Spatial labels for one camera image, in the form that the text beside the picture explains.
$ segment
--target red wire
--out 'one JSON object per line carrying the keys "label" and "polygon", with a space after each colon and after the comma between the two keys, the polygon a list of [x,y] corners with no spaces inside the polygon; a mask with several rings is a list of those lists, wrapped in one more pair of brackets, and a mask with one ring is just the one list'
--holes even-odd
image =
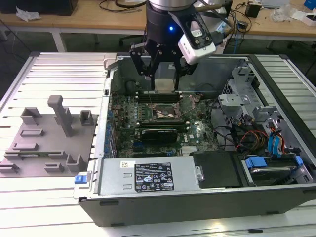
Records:
{"label": "red wire", "polygon": [[264,136],[268,137],[267,134],[266,134],[265,132],[262,132],[262,131],[258,131],[258,130],[248,131],[248,132],[246,132],[245,135],[242,137],[240,143],[246,138],[246,135],[247,135],[248,133],[253,133],[253,134],[255,134],[255,132],[258,132],[259,134],[263,134]]}

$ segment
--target wooden table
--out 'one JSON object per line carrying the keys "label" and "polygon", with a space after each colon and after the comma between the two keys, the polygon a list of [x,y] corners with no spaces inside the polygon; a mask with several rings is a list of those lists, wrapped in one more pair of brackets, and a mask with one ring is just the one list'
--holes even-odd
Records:
{"label": "wooden table", "polygon": [[[245,0],[234,0],[233,9],[238,3]],[[291,0],[291,4],[298,10],[304,10],[305,0]],[[238,11],[244,13],[246,7]],[[293,19],[291,22],[274,22],[270,18],[272,10],[262,9],[257,18],[251,18],[252,27],[245,35],[246,39],[261,40],[297,40],[297,41],[314,41],[316,40],[316,27],[310,27],[299,20]],[[249,22],[241,14],[237,14],[238,20]]]}
{"label": "wooden table", "polygon": [[[233,8],[245,0],[234,0]],[[42,14],[42,19],[25,22],[15,14],[0,14],[0,18],[14,31],[50,32],[55,40],[58,52],[66,52],[61,33],[89,33],[89,34],[123,34],[142,35],[146,24],[146,8],[140,12],[118,14],[107,12],[99,7],[100,0],[79,0],[71,16],[57,16]],[[293,6],[301,10],[304,0],[292,0]],[[115,9],[113,3],[109,8]],[[315,41],[316,27],[309,27],[294,20],[291,22],[275,23],[270,19],[270,9],[263,9],[257,18],[252,18],[252,28],[245,35],[246,39],[262,40],[297,40]]]}

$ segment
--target warning label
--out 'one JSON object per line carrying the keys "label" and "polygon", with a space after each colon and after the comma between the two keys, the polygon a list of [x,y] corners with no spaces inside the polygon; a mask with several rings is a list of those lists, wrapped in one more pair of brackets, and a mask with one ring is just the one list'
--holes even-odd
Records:
{"label": "warning label", "polygon": [[135,164],[135,190],[139,193],[174,190],[171,163]]}

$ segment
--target barcode sticker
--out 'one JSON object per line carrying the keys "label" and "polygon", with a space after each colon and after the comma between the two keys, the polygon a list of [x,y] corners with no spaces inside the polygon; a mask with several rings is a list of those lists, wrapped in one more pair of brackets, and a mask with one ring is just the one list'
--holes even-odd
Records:
{"label": "barcode sticker", "polygon": [[120,167],[121,168],[134,168],[136,161],[134,160],[129,160],[129,161],[121,161],[120,162]]}

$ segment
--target black panel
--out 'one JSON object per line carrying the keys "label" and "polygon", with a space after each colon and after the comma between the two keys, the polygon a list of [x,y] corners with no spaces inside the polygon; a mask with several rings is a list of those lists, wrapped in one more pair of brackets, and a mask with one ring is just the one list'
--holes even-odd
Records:
{"label": "black panel", "polygon": [[78,0],[1,0],[2,13],[15,13],[17,6],[23,11],[70,16]]}
{"label": "black panel", "polygon": [[203,170],[202,189],[221,187],[241,187],[232,153],[209,151],[193,153],[194,163]]}

